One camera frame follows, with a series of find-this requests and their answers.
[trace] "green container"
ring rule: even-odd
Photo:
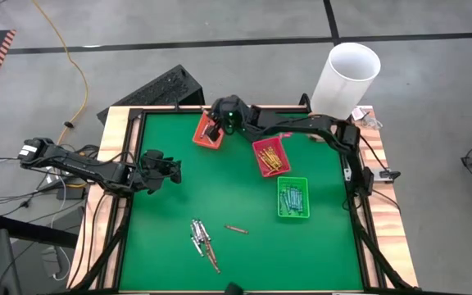
[[[309,218],[309,185],[305,177],[278,177],[278,216]]]

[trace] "white cylinder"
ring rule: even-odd
[[[312,94],[312,111],[347,119],[380,72],[380,67],[380,59],[366,46],[358,43],[335,46]]]

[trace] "green tray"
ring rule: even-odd
[[[292,202],[293,198],[289,198],[288,191],[295,188],[301,191],[302,209],[292,210],[288,208],[287,202]],[[309,218],[309,186],[305,177],[283,177],[278,178],[278,216],[292,218]]]

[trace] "yellow cable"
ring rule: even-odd
[[[84,188],[87,184],[67,184],[67,188]]]
[[[56,32],[57,34],[57,37],[60,39],[61,43],[63,44],[63,49],[65,49],[65,53],[66,53],[66,56],[68,57],[70,63],[72,65],[74,65],[74,67],[76,69],[78,69],[78,72],[81,74],[81,78],[83,78],[83,82],[85,84],[85,99],[83,100],[83,104],[81,105],[81,107],[79,108],[79,110],[74,114],[74,116],[72,117],[72,119],[69,120],[70,123],[73,123],[75,119],[77,119],[77,117],[79,116],[79,114],[81,113],[81,111],[87,106],[87,101],[89,99],[89,85],[87,84],[87,80],[85,79],[85,75],[83,74],[83,71],[79,68],[78,64],[75,63],[75,61],[72,60],[72,58],[70,57],[70,53],[69,53],[69,50],[66,48],[66,44],[65,44],[65,41],[63,40],[63,37],[61,36],[61,34],[59,34],[59,32],[57,31],[56,29],[56,26],[52,23],[52,21],[48,18],[47,14],[45,13],[45,11],[43,11],[43,9],[41,9],[41,7],[39,6],[39,4],[36,2],[36,0],[32,0],[32,3],[36,6],[36,8],[38,8],[39,12],[41,12],[41,14],[45,17],[45,19],[48,21],[48,23],[50,24],[50,26],[54,29],[54,31]],[[65,127],[63,129],[63,131],[61,132],[61,135],[59,136],[59,139],[57,140],[57,144],[60,144],[61,141],[63,140],[63,138],[65,137],[65,133],[66,131],[68,130],[69,128],[68,127]]]

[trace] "black floor line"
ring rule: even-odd
[[[212,48],[228,46],[255,46],[255,45],[285,45],[285,44],[310,44],[329,43],[330,37],[294,37],[294,38],[269,38],[269,39],[229,39],[190,42],[167,43],[139,43],[121,45],[93,45],[68,47],[70,52],[105,52],[124,50],[148,50],[148,49],[172,49],[172,48]],[[63,48],[17,48],[11,49],[8,54],[32,54],[32,53],[58,53],[64,52]]]
[[[327,14],[327,21],[329,22],[329,29],[331,31],[331,38],[334,46],[340,44],[340,34],[338,33],[338,26],[334,18],[333,6],[330,0],[324,0],[325,14]]]
[[[272,38],[272,39],[231,39],[192,42],[168,42],[168,43],[139,43],[120,45],[93,45],[68,47],[70,52],[110,52],[125,50],[150,50],[172,48],[217,48],[231,46],[256,46],[256,45],[287,45],[287,44],[314,44],[314,43],[345,43],[345,42],[387,42],[387,41],[420,41],[420,40],[446,40],[446,39],[472,39],[472,33],[452,34],[408,34],[408,35],[381,35],[381,36],[351,36],[339,37],[296,37],[296,38]],[[35,54],[35,53],[60,53],[61,47],[54,48],[15,48],[8,54]]]

